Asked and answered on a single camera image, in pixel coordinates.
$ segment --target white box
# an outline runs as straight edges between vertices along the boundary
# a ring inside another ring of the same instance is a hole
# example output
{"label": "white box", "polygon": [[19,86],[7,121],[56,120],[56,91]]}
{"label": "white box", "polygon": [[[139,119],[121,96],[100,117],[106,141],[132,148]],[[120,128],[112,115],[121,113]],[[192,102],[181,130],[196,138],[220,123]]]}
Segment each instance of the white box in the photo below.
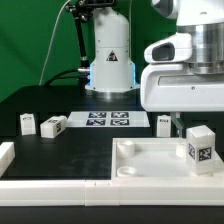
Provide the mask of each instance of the white box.
{"label": "white box", "polygon": [[33,114],[20,115],[20,125],[22,135],[35,135],[36,126]]}
{"label": "white box", "polygon": [[207,126],[187,129],[186,161],[195,174],[212,173],[214,170],[215,133]]}
{"label": "white box", "polygon": [[40,125],[41,137],[43,138],[55,138],[62,131],[65,130],[67,117],[51,117]]}

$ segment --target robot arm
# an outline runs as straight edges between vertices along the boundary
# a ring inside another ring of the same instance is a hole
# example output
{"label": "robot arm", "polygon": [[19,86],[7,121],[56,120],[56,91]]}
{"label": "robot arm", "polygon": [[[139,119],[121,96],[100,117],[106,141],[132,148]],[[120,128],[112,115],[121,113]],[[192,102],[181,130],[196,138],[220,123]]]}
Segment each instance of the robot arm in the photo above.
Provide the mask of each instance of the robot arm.
{"label": "robot arm", "polygon": [[168,19],[176,19],[178,16],[177,0],[151,0],[151,4],[159,14]]}

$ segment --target black table surface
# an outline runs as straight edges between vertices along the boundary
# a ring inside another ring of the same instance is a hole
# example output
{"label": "black table surface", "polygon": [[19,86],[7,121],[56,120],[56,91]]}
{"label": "black table surface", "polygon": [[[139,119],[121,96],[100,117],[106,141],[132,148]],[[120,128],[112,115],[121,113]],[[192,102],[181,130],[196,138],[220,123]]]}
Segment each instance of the black table surface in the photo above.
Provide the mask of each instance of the black table surface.
{"label": "black table surface", "polygon": [[[71,111],[143,111],[139,95],[105,101],[74,86],[24,87],[0,104],[0,142],[15,143],[16,158],[2,180],[110,179],[113,138],[152,136],[148,128],[67,128],[55,139],[40,137],[39,125]],[[33,113],[37,134],[22,136],[19,116]],[[223,223],[224,207],[0,207],[7,223]]]}

